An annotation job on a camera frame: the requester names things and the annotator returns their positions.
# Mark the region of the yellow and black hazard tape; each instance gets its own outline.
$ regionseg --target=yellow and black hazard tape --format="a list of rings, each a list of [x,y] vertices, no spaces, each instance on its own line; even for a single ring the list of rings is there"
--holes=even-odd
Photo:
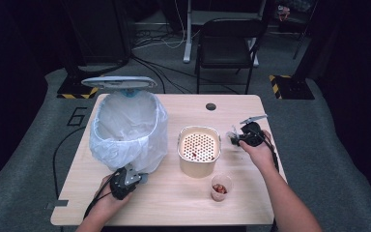
[[[99,88],[92,88],[92,90],[87,94],[58,94],[58,99],[92,99]]]
[[[277,99],[282,99],[282,95],[281,95],[281,91],[279,89],[279,86],[276,82],[276,79],[277,78],[291,78],[290,75],[270,75],[270,81],[271,81],[271,85],[272,85],[272,90],[273,90],[273,93],[275,94],[276,98]]]

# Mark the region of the chair seat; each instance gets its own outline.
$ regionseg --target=chair seat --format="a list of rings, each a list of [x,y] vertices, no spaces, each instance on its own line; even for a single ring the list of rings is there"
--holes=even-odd
[[[253,66],[244,38],[207,37],[202,43],[202,68],[248,69]]]

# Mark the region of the chair backrest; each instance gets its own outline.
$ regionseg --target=chair backrest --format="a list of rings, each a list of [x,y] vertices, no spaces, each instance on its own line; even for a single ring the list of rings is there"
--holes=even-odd
[[[209,37],[257,38],[267,25],[256,18],[217,18],[206,22],[202,34]]]

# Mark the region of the red food item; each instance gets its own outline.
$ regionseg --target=red food item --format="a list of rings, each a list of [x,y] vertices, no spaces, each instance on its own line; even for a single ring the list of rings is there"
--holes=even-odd
[[[221,194],[226,194],[227,193],[227,188],[225,188],[224,185],[221,185],[221,184],[215,184],[213,185],[213,189],[218,192],[218,193],[221,193]]]

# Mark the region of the person's right hand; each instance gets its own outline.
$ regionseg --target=person's right hand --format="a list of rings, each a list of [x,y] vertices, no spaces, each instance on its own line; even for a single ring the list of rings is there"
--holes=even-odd
[[[263,132],[268,143],[271,144],[270,133],[266,130],[263,130]],[[246,144],[244,141],[240,140],[240,146],[249,153],[252,162],[258,167],[261,172],[269,168],[275,169],[272,159],[272,152],[265,142],[262,142],[256,147],[252,147]]]

